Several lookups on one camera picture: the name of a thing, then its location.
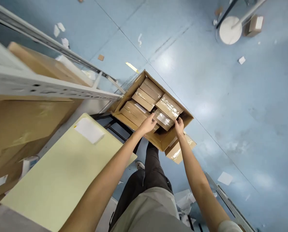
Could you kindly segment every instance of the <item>leg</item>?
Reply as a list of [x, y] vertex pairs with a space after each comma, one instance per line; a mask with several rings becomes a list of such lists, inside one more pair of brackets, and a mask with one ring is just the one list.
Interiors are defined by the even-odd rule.
[[118, 201], [117, 208], [114, 212], [112, 222], [109, 226], [110, 231], [115, 223], [118, 221], [120, 216], [124, 213], [127, 209], [129, 204], [144, 191], [143, 188], [143, 181], [145, 177], [145, 170], [139, 169], [135, 173], [133, 173], [128, 182], [126, 183], [122, 195]]
[[158, 152], [159, 150], [149, 142], [145, 159], [144, 188], [161, 187], [173, 194], [171, 183], [161, 168]]

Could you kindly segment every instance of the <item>small box on floor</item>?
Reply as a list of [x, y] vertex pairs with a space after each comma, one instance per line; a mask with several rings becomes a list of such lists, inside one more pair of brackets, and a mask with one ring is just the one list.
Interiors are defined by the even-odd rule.
[[156, 107], [172, 120], [176, 120], [183, 112], [183, 109], [167, 94], [164, 94], [163, 97], [156, 103]]
[[[121, 113], [138, 127], [150, 115], [147, 110], [145, 110], [140, 104], [138, 104], [134, 100], [126, 102], [125, 106], [121, 109]], [[154, 132], [158, 128], [159, 125], [156, 124], [154, 127]]]
[[157, 123], [166, 131], [168, 131], [175, 124], [175, 122], [168, 118], [160, 109], [156, 109], [154, 113], [154, 120], [156, 120]]
[[263, 25], [263, 16], [254, 15], [252, 16], [250, 22], [248, 22], [244, 28], [244, 36], [254, 37], [259, 34], [262, 30]]
[[142, 89], [138, 88], [132, 99], [137, 101], [146, 110], [151, 111], [155, 104], [157, 103], [152, 97], [145, 93]]
[[[193, 149], [196, 146], [196, 143], [185, 134], [185, 138], [190, 146], [191, 149]], [[172, 143], [166, 150], [165, 155], [167, 158], [173, 160], [175, 163], [179, 164], [183, 160], [182, 150], [179, 145], [179, 141], [176, 138], [174, 140], [174, 143]]]
[[156, 86], [149, 78], [146, 78], [141, 84], [140, 89], [147, 93], [156, 102], [160, 100], [164, 92]]

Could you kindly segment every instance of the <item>open cardboard box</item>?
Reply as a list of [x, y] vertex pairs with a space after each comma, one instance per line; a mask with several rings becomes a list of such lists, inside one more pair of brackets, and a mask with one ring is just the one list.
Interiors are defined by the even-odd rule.
[[[184, 127], [186, 127], [192, 120], [192, 114], [183, 107], [173, 96], [171, 96], [168, 91], [166, 91], [158, 82], [156, 82], [151, 75], [149, 75], [146, 70], [144, 70], [135, 80], [133, 85], [129, 88], [129, 90], [125, 93], [124, 97], [118, 102], [116, 108], [111, 112], [114, 117], [116, 117], [119, 121], [127, 125], [133, 130], [137, 130], [138, 126], [127, 119], [124, 115], [120, 113], [120, 110], [123, 108], [127, 101], [130, 101], [133, 94], [136, 92], [137, 88], [144, 82], [145, 78], [148, 77], [153, 83], [155, 83], [164, 93], [169, 95], [184, 111], [180, 114], [180, 117], [184, 121]], [[170, 145], [170, 143], [175, 139], [176, 131], [174, 126], [169, 130], [157, 130], [155, 133], [153, 131], [147, 133], [145, 138], [148, 139], [156, 148], [160, 151], [165, 151], [165, 149]]]

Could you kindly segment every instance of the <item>plastic-wrapped box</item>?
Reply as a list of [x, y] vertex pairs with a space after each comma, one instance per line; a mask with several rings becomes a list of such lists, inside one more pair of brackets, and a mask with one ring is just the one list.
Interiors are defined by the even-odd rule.
[[[185, 138], [190, 148], [193, 149], [196, 146], [196, 143], [186, 134]], [[174, 143], [165, 150], [165, 155], [167, 158], [170, 158], [177, 164], [179, 164], [183, 160], [182, 150], [180, 148], [180, 144], [177, 138]]]
[[184, 111], [172, 98], [167, 94], [156, 103], [156, 107], [163, 111], [170, 119], [176, 120]]
[[140, 89], [147, 93], [156, 102], [160, 100], [164, 92], [156, 86], [149, 78], [146, 78], [141, 84]]
[[160, 109], [156, 109], [154, 112], [154, 120], [157, 121], [157, 123], [166, 131], [168, 131], [174, 124], [175, 122], [168, 118]]
[[[147, 110], [145, 110], [134, 100], [126, 102], [125, 106], [121, 109], [120, 112], [138, 127], [150, 115]], [[158, 128], [159, 125], [156, 124], [153, 132], [155, 132]]]
[[146, 110], [151, 111], [155, 104], [157, 103], [152, 97], [145, 93], [142, 89], [138, 88], [132, 99], [140, 103]]

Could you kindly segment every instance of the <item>white shoe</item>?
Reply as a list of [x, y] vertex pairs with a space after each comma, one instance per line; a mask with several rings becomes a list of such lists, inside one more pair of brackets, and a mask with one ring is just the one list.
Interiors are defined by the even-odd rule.
[[145, 169], [145, 165], [141, 161], [136, 161], [136, 168], [139, 169]]

